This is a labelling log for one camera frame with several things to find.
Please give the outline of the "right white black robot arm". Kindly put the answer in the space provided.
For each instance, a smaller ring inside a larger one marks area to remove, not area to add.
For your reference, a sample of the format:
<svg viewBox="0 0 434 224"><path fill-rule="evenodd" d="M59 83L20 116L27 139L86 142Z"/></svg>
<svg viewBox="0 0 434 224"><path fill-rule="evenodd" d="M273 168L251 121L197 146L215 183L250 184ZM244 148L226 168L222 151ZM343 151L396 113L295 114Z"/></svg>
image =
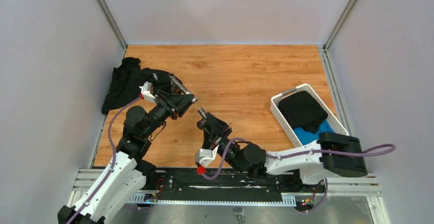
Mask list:
<svg viewBox="0 0 434 224"><path fill-rule="evenodd" d="M266 151L242 138L229 139L231 127L203 110L198 129L203 131L202 147L195 155L197 173L208 181L215 180L224 163L235 171L246 173L255 181L297 171L292 178L296 190L304 192L331 176L363 177L368 174L360 142L355 137L332 132L304 146L283 151Z"/></svg>

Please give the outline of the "grey faucet with lever handle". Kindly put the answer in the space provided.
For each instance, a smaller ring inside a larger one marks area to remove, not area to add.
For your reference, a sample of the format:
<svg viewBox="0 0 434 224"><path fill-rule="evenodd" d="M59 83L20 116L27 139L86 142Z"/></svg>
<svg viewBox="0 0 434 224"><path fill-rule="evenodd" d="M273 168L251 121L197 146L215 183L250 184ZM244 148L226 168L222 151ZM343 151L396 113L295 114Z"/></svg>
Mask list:
<svg viewBox="0 0 434 224"><path fill-rule="evenodd" d="M173 94L191 94L191 91L188 90L183 83L178 79L175 74L169 74L170 82L171 82L171 92Z"/></svg>

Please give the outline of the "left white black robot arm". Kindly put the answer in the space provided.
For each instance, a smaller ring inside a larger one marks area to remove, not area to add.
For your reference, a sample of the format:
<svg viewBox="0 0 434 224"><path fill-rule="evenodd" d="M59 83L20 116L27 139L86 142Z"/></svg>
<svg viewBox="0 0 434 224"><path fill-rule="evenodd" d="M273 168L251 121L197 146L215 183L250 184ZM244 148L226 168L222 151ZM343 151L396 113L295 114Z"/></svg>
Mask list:
<svg viewBox="0 0 434 224"><path fill-rule="evenodd" d="M112 146L112 159L75 204L61 207L58 223L110 223L134 193L152 189L157 183L156 167L143 160L151 146L149 137L167 119L182 117L197 100L191 92L158 91L150 111L134 101L125 106L123 136Z"/></svg>

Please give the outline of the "grey tee pipe fitting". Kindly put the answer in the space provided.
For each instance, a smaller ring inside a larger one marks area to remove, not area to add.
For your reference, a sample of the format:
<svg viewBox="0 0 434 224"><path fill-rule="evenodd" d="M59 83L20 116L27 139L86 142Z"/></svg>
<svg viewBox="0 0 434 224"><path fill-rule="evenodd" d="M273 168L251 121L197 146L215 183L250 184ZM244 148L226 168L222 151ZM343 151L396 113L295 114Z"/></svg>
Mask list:
<svg viewBox="0 0 434 224"><path fill-rule="evenodd" d="M198 98L194 94L186 94L188 102L195 104L198 101Z"/></svg>

